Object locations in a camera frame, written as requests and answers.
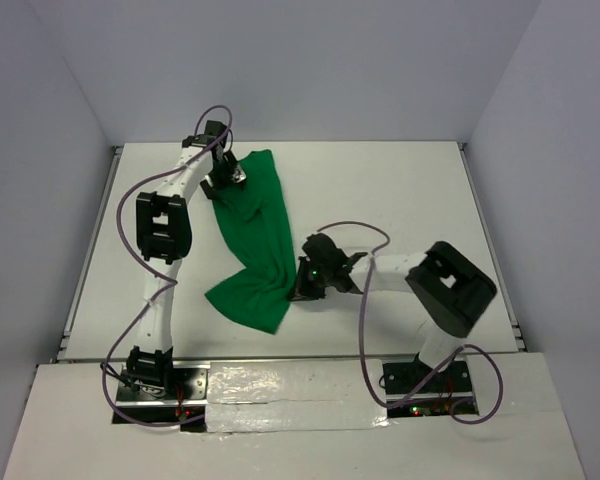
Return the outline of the green t shirt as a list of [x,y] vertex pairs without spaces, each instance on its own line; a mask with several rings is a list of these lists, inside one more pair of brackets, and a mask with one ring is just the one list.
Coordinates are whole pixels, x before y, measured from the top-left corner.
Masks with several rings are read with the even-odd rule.
[[205,297],[230,321],[275,334],[296,278],[290,222],[273,153],[252,151],[240,166],[245,183],[218,192],[212,204],[225,244],[243,269]]

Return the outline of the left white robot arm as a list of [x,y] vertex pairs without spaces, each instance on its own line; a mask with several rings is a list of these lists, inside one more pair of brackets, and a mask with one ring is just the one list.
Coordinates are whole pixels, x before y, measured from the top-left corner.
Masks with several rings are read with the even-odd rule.
[[242,187],[246,173],[225,148],[230,127],[209,120],[181,142],[177,166],[161,183],[135,200],[138,257],[149,266],[144,294],[146,312],[138,321],[135,344],[126,360],[123,382],[164,398],[175,388],[171,317],[176,277],[193,245],[188,203],[197,189],[210,200],[232,187]]

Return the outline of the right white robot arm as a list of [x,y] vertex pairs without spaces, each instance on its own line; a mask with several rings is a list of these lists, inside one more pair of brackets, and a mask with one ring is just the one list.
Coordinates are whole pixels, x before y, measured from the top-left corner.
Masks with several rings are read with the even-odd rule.
[[344,294],[400,292],[418,299],[435,329],[416,356],[417,384],[436,391],[450,376],[444,361],[468,338],[497,294],[495,283],[446,241],[425,252],[376,255],[338,248],[324,233],[302,246],[298,272],[288,300],[315,301],[333,288]]

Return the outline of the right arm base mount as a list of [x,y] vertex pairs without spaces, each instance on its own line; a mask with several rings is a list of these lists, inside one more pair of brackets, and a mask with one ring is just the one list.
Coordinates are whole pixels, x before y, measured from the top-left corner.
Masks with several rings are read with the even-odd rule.
[[[413,390],[429,373],[426,365],[419,360],[390,361],[382,365],[382,375],[378,386],[384,392],[386,401],[395,403]],[[388,411],[390,418],[422,418],[427,416],[448,416],[455,402],[456,415],[477,415],[474,389],[465,360],[454,360],[441,373],[433,376],[415,394],[406,406]]]

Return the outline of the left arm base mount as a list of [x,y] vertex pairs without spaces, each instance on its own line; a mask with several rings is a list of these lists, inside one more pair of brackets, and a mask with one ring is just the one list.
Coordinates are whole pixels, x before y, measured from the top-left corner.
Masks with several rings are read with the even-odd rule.
[[169,391],[149,385],[133,390],[118,382],[112,398],[133,423],[175,424],[183,432],[203,433],[206,431],[209,370],[209,363],[176,361],[174,386]]

